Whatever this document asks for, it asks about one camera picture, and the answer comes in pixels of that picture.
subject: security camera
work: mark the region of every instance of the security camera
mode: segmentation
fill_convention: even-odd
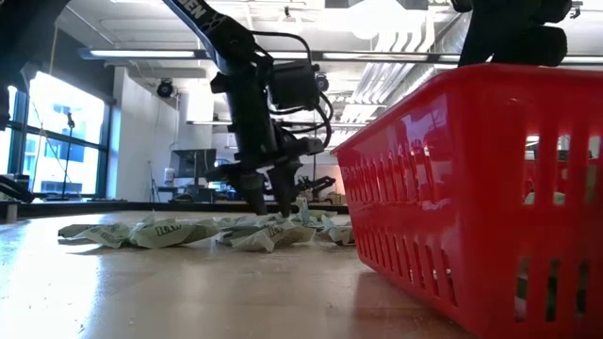
[[[317,73],[317,86],[320,91],[329,90],[329,80],[327,80],[327,74],[325,73]]]
[[[161,79],[161,83],[157,87],[157,95],[164,99],[173,98],[177,94],[176,88],[172,84],[171,79]]]

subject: microphone stand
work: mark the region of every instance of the microphone stand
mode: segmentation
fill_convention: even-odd
[[[60,199],[65,201],[65,187],[67,186],[67,169],[69,168],[69,156],[72,152],[72,141],[73,129],[75,128],[75,121],[72,119],[72,113],[67,113],[67,125],[69,126],[69,142],[67,143],[67,160],[65,161],[65,177],[63,178],[63,192],[60,195]]]

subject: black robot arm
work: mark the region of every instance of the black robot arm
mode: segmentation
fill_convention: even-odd
[[[224,92],[236,137],[238,161],[208,175],[208,181],[227,181],[243,195],[256,214],[266,214],[264,175],[256,170],[271,167],[268,175],[284,216],[295,199],[295,173],[299,157],[324,151],[315,138],[295,139],[270,118],[268,97],[281,112],[318,108],[315,81],[318,67],[307,61],[273,65],[273,59],[255,43],[252,31],[216,12],[203,0],[164,0],[199,37],[219,69],[212,81],[214,93]]]

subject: wooden table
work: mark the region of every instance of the wooden table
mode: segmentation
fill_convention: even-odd
[[[145,216],[0,225],[0,338],[472,337],[361,264],[354,248],[308,243],[267,254],[211,240],[163,250],[57,243],[62,226]]]

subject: red plastic basket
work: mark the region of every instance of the red plastic basket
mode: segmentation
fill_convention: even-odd
[[[435,77],[334,151],[361,260],[484,338],[603,337],[603,180],[587,198],[589,166],[603,178],[600,142],[588,165],[602,131],[603,73]],[[560,136],[571,141],[558,205]]]

